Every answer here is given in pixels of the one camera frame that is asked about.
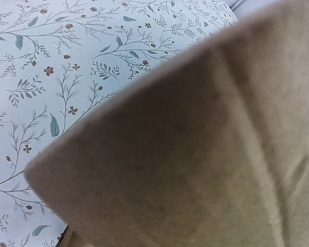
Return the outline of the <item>brown cardboard box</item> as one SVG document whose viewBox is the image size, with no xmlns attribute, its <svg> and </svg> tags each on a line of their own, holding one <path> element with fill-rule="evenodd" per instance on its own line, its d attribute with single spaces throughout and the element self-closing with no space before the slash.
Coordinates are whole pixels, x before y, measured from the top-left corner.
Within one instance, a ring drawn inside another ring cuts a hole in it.
<svg viewBox="0 0 309 247">
<path fill-rule="evenodd" d="M 95 246 L 309 246 L 309 1 L 139 79 L 25 178 Z"/>
</svg>

